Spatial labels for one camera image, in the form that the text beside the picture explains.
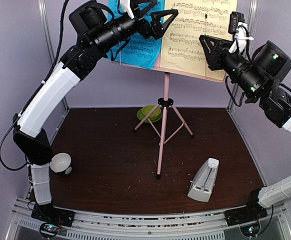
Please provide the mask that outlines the yellow paper sheet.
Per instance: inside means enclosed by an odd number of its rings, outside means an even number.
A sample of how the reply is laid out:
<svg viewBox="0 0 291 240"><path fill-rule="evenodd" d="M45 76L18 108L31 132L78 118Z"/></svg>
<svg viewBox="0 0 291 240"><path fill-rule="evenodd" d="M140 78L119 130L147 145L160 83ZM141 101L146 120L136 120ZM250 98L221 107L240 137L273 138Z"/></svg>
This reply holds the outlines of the yellow paper sheet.
<svg viewBox="0 0 291 240"><path fill-rule="evenodd" d="M208 68L200 35L231 41L230 14L237 10L236 0L167 0L165 9L178 10L162 38L159 67L213 82L222 82L224 70Z"/></svg>

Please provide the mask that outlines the blue sheet music paper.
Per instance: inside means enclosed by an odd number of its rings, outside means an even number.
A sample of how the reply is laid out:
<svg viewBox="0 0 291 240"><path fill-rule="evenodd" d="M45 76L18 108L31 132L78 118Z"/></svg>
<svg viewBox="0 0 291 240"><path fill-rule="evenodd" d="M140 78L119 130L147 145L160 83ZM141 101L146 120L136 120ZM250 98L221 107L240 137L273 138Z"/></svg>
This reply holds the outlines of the blue sheet music paper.
<svg viewBox="0 0 291 240"><path fill-rule="evenodd" d="M118 0L109 0L108 7L114 13L115 18L121 17L118 12ZM165 9L165 0L158 0L154 6L144 16L148 22L151 22L151 12L162 11ZM125 42L117 43L111 48L113 57ZM162 47L162 39L155 40L153 37L144 39L139 33L130 37L129 43L118 53L115 62L134 65L146 69L153 69Z"/></svg>

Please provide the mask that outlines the pink music stand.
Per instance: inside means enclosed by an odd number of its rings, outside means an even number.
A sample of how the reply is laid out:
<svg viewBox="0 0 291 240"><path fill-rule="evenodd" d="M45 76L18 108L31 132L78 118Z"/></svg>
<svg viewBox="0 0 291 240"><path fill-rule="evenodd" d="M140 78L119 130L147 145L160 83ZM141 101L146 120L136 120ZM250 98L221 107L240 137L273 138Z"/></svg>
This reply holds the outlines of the pink music stand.
<svg viewBox="0 0 291 240"><path fill-rule="evenodd" d="M157 59L155 60L154 66L151 69L152 71L158 72L158 73L163 73L164 74L164 90L163 90L163 97L159 98L157 100L157 104L153 106L153 108L150 109L150 111L144 115L144 118L140 120L140 122L133 128L133 131L137 131L140 126L144 122L150 123L151 126L153 126L153 122L151 120L151 115L157 110L161 109L160 111L160 116L161 116L161 130L158 131L155 126L152 128L155 130L157 133L160 142L159 142L159 153L158 153L158 161L157 161L157 168L156 168L156 179L159 180L161 178L161 171L162 171L162 160L163 160L163 151L164 151L164 145L183 127L186 128L190 136L193 138L194 133L180 114L179 110L177 107L174 105L174 100L169 98L169 92L170 92L170 77L171 74L176 75L176 76L181 76L181 77L189 77L189 78L194 78L198 79L200 81L210 81L212 83L218 83L218 84L223 84L225 81L224 80L218 80L213 77L209 76L202 76L194 73L186 73L183 71L179 70L174 70L174 69L168 69L164 67L160 67L161 65L161 56L158 56ZM181 121L181 125L168 137L166 138L166 127L167 127L167 117L168 117L168 109L172 108L174 113L177 115L179 120Z"/></svg>

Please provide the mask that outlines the grey metronome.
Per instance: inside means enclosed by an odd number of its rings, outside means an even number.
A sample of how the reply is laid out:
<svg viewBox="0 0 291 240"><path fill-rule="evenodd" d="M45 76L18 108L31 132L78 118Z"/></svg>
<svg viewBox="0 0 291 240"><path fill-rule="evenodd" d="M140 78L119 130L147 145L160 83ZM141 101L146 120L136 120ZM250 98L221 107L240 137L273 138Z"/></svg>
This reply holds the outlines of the grey metronome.
<svg viewBox="0 0 291 240"><path fill-rule="evenodd" d="M198 202L207 203L215 186L215 181L219 168L219 160L208 158L200 167L191 181L187 196Z"/></svg>

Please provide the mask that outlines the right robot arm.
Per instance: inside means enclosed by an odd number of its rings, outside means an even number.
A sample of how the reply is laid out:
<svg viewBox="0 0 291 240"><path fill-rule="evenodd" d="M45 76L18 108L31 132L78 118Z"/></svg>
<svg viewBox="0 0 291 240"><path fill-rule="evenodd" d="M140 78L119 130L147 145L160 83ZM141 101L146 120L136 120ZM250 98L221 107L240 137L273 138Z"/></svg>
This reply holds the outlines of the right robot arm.
<svg viewBox="0 0 291 240"><path fill-rule="evenodd" d="M291 70L291 59L277 45L267 41L248 60L232 51L229 40L201 35L199 37L208 68L224 70L246 95L247 103L259 102L265 116L278 128L291 133L291 96L282 84Z"/></svg>

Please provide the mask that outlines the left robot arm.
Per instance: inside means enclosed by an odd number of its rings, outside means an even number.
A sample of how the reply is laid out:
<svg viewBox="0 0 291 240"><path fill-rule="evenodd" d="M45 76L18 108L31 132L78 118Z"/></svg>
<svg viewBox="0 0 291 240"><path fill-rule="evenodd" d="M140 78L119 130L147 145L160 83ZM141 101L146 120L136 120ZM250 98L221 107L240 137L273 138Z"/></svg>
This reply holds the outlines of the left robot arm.
<svg viewBox="0 0 291 240"><path fill-rule="evenodd" d="M10 130L13 141L27 157L38 214L53 222L58 212L50 191L49 166L53 151L43 125L59 102L105 58L112 47L127 44L134 34L143 38L163 37L178 16L176 9L153 11L157 4L148 0L140 8L138 0L123 0L120 17L106 14L111 9L90 0L75 9L69 20L77 33L76 44L63 55L57 55L46 78L33 93L21 112L14 115Z"/></svg>

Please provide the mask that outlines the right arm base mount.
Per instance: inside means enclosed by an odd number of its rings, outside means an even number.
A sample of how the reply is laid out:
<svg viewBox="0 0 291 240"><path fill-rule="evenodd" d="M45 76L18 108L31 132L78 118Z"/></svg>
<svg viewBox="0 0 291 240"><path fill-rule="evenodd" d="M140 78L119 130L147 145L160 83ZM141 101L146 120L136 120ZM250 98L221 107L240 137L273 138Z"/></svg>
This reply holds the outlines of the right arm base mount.
<svg viewBox="0 0 291 240"><path fill-rule="evenodd" d="M239 207L224 212L227 225L238 225L245 237L256 237L261 232L260 219L268 216L266 209L262 207Z"/></svg>

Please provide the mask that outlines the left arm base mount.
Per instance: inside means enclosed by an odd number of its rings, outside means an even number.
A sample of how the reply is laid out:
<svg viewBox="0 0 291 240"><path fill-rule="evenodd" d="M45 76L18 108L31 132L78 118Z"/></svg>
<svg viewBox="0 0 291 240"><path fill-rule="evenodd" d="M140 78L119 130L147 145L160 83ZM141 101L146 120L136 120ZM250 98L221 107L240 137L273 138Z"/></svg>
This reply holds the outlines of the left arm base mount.
<svg viewBox="0 0 291 240"><path fill-rule="evenodd" d="M54 208L52 212L44 213L37 207L32 211L31 217L42 221L39 225L39 233L43 238L51 239L65 231L65 227L71 227L74 221L75 212Z"/></svg>

